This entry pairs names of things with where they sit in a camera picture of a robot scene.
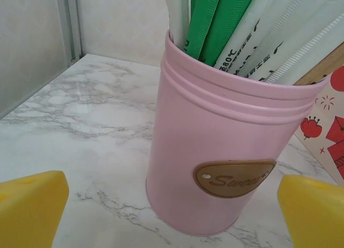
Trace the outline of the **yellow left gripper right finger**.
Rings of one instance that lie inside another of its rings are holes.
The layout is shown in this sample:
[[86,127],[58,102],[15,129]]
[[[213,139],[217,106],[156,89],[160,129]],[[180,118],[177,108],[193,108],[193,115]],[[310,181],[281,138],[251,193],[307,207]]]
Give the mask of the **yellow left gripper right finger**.
[[277,198],[294,247],[343,247],[343,187],[286,175]]

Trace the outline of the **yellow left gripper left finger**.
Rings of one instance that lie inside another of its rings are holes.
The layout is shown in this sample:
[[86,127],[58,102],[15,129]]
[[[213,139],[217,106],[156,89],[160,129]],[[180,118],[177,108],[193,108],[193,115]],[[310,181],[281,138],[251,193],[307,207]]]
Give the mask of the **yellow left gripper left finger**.
[[62,171],[1,183],[1,247],[52,247],[69,197]]

